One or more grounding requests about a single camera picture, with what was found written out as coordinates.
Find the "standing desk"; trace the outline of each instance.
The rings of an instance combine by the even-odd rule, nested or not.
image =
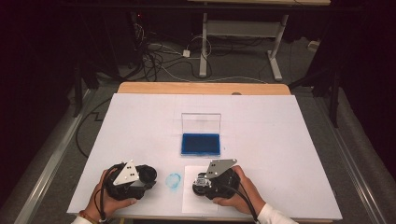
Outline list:
[[[133,159],[157,170],[157,184],[115,217],[252,220],[193,195],[191,181],[213,158],[180,156],[183,112],[221,113],[220,159],[238,159],[269,204],[297,221],[342,218],[295,97],[283,84],[122,83],[67,212],[85,207],[103,170]]]
[[[281,4],[281,5],[302,5],[302,6],[328,6],[330,0],[190,0],[193,2],[209,3],[236,3],[236,4]],[[204,13],[202,31],[202,49],[200,59],[200,77],[206,77],[207,49],[206,42],[208,35],[233,35],[252,37],[274,37],[275,43],[272,50],[267,51],[268,60],[276,81],[282,80],[279,66],[276,62],[276,54],[282,40],[283,32],[286,28],[289,15],[283,15],[280,22],[258,22],[258,21],[210,21],[207,13]]]

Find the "hand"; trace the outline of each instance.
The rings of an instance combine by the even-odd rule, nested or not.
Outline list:
[[[93,193],[90,198],[90,202],[88,203],[87,207],[85,208],[85,213],[92,218],[93,220],[98,220],[100,218],[99,211],[96,208],[96,205],[100,207],[100,189],[102,187],[102,183],[104,181],[104,177],[106,174],[107,170],[104,170],[102,173],[102,177],[100,178],[100,182],[96,185],[95,189],[93,190]],[[104,204],[104,210],[106,213],[107,217],[111,217],[111,215],[118,209],[128,207],[134,203],[137,203],[137,199],[126,199],[123,201],[117,201],[110,196],[108,196],[107,191],[105,190],[104,196],[103,196],[103,204]]]
[[[239,175],[239,178],[241,179],[240,185],[245,188],[247,195],[253,204],[256,215],[259,215],[260,211],[265,206],[265,201],[262,199],[262,196],[260,196],[260,193],[257,191],[253,182],[245,176],[245,173],[240,166],[234,166],[233,170]],[[239,186],[239,192],[241,192],[245,197],[247,196],[241,186]],[[213,203],[217,203],[221,206],[232,206],[241,213],[251,215],[248,205],[238,194],[235,194],[231,199],[214,198]]]

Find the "dark background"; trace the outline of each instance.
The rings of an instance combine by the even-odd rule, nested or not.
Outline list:
[[[335,6],[363,3],[332,1]],[[290,15],[284,39],[293,41],[305,36],[318,40],[326,34],[307,75],[341,61],[336,67],[340,85],[374,149],[396,176],[392,165],[396,159],[393,145],[396,18],[392,11],[395,7],[392,1],[385,0],[368,1],[368,4],[366,12],[359,16]],[[196,14],[145,16],[149,29],[181,44],[201,29],[202,17]],[[5,102],[0,116],[0,164],[2,178],[7,181],[1,187],[1,206],[69,106],[67,93],[73,87],[77,62],[89,62],[82,75],[89,86],[94,86],[94,71],[116,75],[117,64],[133,61],[134,55],[121,54],[122,49],[133,46],[130,33],[124,33],[128,24],[123,15],[91,12],[82,19],[75,12],[62,10],[56,1],[19,0],[2,1],[0,21],[0,90]],[[105,24],[110,24],[110,29],[105,29]],[[170,29],[170,24],[179,27],[175,31]],[[325,73],[309,85],[326,92],[332,85],[332,74]]]

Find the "white sleeve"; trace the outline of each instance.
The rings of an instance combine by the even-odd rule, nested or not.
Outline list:
[[[285,217],[280,211],[275,210],[270,204],[266,203],[260,211],[258,220],[261,224],[295,224],[289,217]]]
[[[92,224],[92,223],[83,217],[76,217],[76,219],[71,224]]]

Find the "camera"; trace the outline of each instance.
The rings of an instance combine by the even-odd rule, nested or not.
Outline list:
[[[134,166],[132,161],[113,166],[105,181],[105,188],[110,197],[116,200],[136,198],[140,200],[145,191],[152,189],[157,178],[157,171],[151,166]]]
[[[239,188],[240,178],[230,168],[236,160],[211,161],[206,173],[200,173],[192,183],[192,191],[212,200],[216,197],[230,199]]]

